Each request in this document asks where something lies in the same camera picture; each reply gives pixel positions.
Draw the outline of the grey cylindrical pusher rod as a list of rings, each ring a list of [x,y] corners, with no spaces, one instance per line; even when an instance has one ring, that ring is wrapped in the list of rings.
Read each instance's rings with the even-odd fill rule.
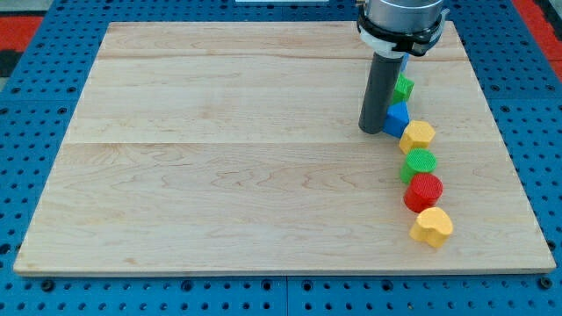
[[[358,121],[363,132],[376,134],[383,130],[402,61],[402,57],[394,59],[373,54]]]

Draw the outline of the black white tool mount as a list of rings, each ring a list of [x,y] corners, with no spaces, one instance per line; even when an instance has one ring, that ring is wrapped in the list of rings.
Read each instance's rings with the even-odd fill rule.
[[[440,40],[449,12],[442,4],[360,4],[357,30],[377,54],[420,57]]]

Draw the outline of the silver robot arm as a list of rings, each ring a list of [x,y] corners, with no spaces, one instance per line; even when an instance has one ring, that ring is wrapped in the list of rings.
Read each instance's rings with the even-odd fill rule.
[[[405,55],[421,57],[440,40],[448,11],[442,0],[367,0],[359,6],[357,30],[372,48],[358,125],[383,130]]]

